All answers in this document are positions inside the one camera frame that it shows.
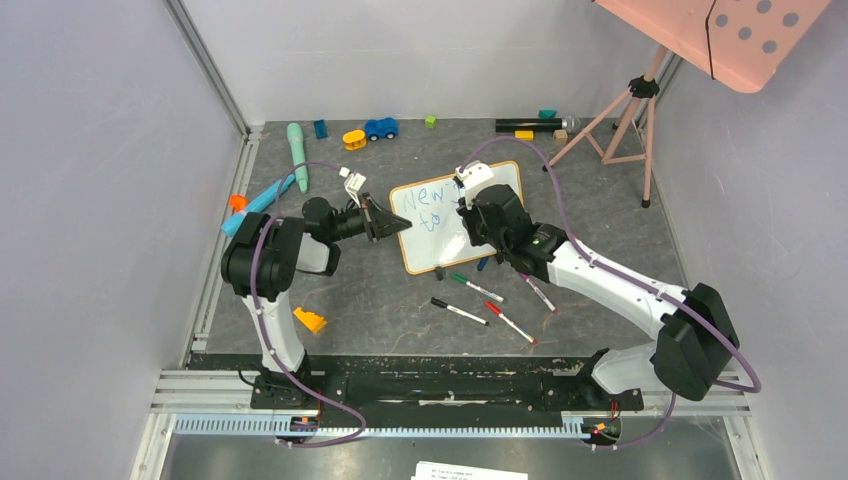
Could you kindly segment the white whiteboard wooden frame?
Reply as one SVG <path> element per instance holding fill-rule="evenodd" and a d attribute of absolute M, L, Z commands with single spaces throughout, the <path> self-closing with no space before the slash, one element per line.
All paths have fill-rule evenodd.
<path fill-rule="evenodd" d="M 431 272 L 495 253 L 489 245 L 474 247 L 457 214 L 464 191 L 451 174 L 392 189 L 393 214 L 411 222 L 398 234 L 404 268 L 410 275 Z"/>

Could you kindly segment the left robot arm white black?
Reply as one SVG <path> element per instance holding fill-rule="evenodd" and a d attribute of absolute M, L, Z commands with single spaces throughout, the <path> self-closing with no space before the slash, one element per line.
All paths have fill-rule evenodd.
<path fill-rule="evenodd" d="M 300 217 L 249 213 L 226 248 L 222 280 L 249 309 L 262 346 L 262 366 L 283 373 L 275 392 L 290 407 L 306 405 L 313 379 L 299 370 L 306 350 L 295 328 L 289 290 L 298 273 L 331 276 L 341 257 L 337 243 L 364 235 L 375 242 L 412 223 L 383 208 L 368 193 L 343 209 L 313 197 Z"/>

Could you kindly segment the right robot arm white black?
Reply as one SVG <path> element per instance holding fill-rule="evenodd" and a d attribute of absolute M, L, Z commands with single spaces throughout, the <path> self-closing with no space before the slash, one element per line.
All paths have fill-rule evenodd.
<path fill-rule="evenodd" d="M 493 247 L 518 273 L 584 295 L 649 337 L 641 346 L 601 349 L 580 370 L 578 396 L 591 408 L 602 408 L 628 390 L 656 385 L 700 401 L 717 385 L 739 346 L 714 288 L 699 283 L 685 289 L 598 256 L 564 230 L 532 221 L 508 185 L 459 199 L 457 213 L 472 245 Z"/>

